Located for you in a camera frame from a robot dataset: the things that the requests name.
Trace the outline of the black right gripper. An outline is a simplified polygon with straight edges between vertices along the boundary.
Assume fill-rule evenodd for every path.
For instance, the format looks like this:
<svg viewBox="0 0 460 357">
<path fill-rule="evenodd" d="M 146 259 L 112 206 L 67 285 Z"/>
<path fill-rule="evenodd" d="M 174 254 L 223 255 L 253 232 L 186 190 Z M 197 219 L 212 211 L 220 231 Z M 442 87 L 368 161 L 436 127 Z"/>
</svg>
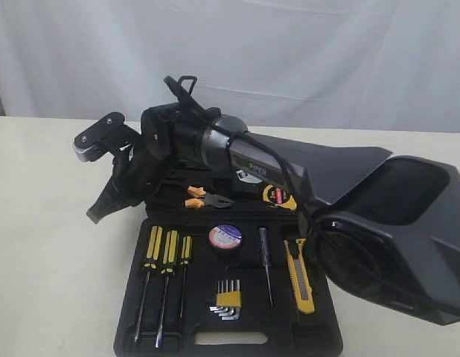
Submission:
<svg viewBox="0 0 460 357">
<path fill-rule="evenodd" d="M 146 198 L 154 195 L 167 176 L 167 157 L 157 158 L 146 149 L 134 156 L 115 158 L 115 165 L 108 182 L 96 202 L 86 215 L 95 223 L 105 216 L 135 207 Z"/>
</svg>

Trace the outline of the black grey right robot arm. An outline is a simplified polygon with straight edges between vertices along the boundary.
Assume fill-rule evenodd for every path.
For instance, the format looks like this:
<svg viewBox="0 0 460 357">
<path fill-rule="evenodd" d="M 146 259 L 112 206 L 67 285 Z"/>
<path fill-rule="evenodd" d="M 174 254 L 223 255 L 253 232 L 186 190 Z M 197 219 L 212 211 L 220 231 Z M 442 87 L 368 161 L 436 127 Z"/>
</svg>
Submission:
<svg viewBox="0 0 460 357">
<path fill-rule="evenodd" d="M 460 321 L 460 172 L 380 147 L 328 147 L 251 133 L 218 108 L 151 107 L 134 130 L 111 112 L 74 139 L 82 161 L 114 156 L 88 217 L 137 205 L 180 162 L 242 170 L 289 192 L 325 274 L 363 300 L 436 324 Z"/>
</svg>

